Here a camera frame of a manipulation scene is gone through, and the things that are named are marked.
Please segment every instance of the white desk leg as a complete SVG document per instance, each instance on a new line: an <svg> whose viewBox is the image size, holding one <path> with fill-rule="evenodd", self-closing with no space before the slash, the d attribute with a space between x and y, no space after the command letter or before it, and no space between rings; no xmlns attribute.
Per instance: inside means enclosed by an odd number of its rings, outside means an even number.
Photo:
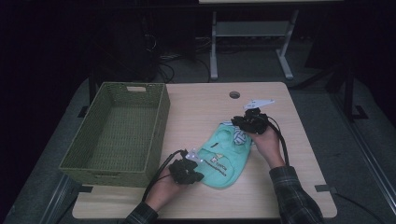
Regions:
<svg viewBox="0 0 396 224"><path fill-rule="evenodd" d="M217 80L218 77L218 61L216 58L216 11L214 11L212 21L212 51L210 52L210 78Z"/></svg>
<svg viewBox="0 0 396 224"><path fill-rule="evenodd" d="M299 10L294 10L291 16L288 29L285 34L285 42L281 49L276 50L277 58L279 59L280 65L282 66L283 73L285 74L286 79L293 79L293 74L290 71L290 67L288 61L286 60L286 50L288 49L289 42L291 39L291 35L293 34L294 25L297 20Z"/></svg>

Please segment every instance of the teal cloth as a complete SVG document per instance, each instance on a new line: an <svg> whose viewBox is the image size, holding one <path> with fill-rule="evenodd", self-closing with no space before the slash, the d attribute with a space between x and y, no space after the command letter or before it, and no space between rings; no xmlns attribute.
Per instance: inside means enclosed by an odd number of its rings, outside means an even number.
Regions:
<svg viewBox="0 0 396 224"><path fill-rule="evenodd" d="M227 188L241 175L250 152L251 138L237 145L233 140L234 126L220 124L210 139L198 151L203 160L194 169L205 177L201 180L213 188Z"/></svg>

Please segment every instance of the rectangular storage basket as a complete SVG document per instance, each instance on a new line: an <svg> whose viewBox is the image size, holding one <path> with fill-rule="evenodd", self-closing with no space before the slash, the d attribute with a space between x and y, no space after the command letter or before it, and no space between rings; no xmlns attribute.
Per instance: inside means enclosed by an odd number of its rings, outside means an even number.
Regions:
<svg viewBox="0 0 396 224"><path fill-rule="evenodd" d="M159 168L165 84L104 82L60 169L77 182L145 188Z"/></svg>

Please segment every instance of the plaid sleeve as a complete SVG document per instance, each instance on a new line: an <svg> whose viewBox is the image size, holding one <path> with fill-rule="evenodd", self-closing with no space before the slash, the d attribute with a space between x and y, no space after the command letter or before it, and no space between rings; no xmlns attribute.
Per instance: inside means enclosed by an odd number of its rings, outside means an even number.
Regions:
<svg viewBox="0 0 396 224"><path fill-rule="evenodd" d="M149 224L154 223L158 214L146 203L140 203L125 220L123 224Z"/></svg>
<svg viewBox="0 0 396 224"><path fill-rule="evenodd" d="M282 223L323 223L320 208L303 190L293 167L276 167L270 171L270 176Z"/></svg>

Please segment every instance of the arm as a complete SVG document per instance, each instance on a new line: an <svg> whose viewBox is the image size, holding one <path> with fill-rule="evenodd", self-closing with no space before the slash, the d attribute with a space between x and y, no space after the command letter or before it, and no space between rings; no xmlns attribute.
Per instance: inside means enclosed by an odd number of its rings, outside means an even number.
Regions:
<svg viewBox="0 0 396 224"><path fill-rule="evenodd" d="M158 217L158 212L186 187L187 185L175 183L173 177L170 176L169 169L164 169L158 182L150 190L147 199L140 203L123 223L153 223Z"/></svg>
<svg viewBox="0 0 396 224"><path fill-rule="evenodd" d="M323 223L320 208L301 187L294 168L285 165L275 131L268 127L263 134L247 134L271 168L282 223Z"/></svg>

